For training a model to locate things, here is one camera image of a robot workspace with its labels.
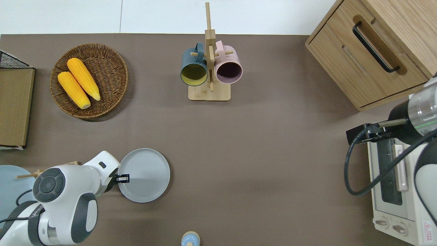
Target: brown table surface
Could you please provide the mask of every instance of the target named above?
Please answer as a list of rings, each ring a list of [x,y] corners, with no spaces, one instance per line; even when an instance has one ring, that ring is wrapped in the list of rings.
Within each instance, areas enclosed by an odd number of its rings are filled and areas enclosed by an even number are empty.
[[[119,161],[138,148],[164,155],[171,179],[150,203],[118,187],[98,198],[99,218],[82,245],[180,245],[190,230],[204,246],[408,245],[377,231],[369,194],[349,195],[345,131],[385,120],[397,103],[358,112],[305,48],[302,35],[218,35],[243,77],[228,102],[193,102],[180,78],[182,53],[203,35],[1,35],[0,49],[36,68],[28,146],[0,152],[0,165],[30,172],[107,150]],[[50,73],[71,48],[103,43],[129,69],[125,97],[94,122],[61,111]],[[355,188],[369,182],[367,147],[351,162]]]

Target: gray plate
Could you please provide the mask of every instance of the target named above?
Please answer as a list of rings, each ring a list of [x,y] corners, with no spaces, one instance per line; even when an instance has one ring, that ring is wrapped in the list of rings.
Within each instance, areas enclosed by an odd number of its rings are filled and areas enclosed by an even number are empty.
[[[120,183],[121,193],[134,202],[150,202],[160,197],[170,182],[170,167],[159,152],[142,148],[123,158],[118,174],[129,174],[129,183]]]

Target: pink mug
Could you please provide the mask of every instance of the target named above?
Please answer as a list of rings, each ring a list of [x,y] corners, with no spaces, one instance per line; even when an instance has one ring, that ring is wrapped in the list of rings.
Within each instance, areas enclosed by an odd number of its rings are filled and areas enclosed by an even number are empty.
[[[237,82],[243,74],[243,69],[235,49],[229,45],[224,46],[221,40],[217,41],[215,45],[217,46],[215,52],[218,53],[214,65],[217,80],[225,84]]]

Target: mug handle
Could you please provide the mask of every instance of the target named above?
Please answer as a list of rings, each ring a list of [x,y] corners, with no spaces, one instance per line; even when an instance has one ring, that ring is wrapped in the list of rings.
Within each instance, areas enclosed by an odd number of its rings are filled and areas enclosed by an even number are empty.
[[[203,53],[203,44],[201,42],[197,42],[196,52],[197,52],[196,62],[202,63],[204,53]]]
[[[215,42],[215,45],[217,46],[217,53],[218,56],[220,57],[221,61],[225,61],[226,60],[226,54],[225,54],[225,48],[223,47],[223,42],[217,41]]]

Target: warning label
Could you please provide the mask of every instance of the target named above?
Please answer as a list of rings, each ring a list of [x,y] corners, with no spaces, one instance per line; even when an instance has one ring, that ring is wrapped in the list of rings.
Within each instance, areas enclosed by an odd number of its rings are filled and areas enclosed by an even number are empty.
[[[433,228],[431,221],[423,221],[423,239],[425,242],[433,241]]]

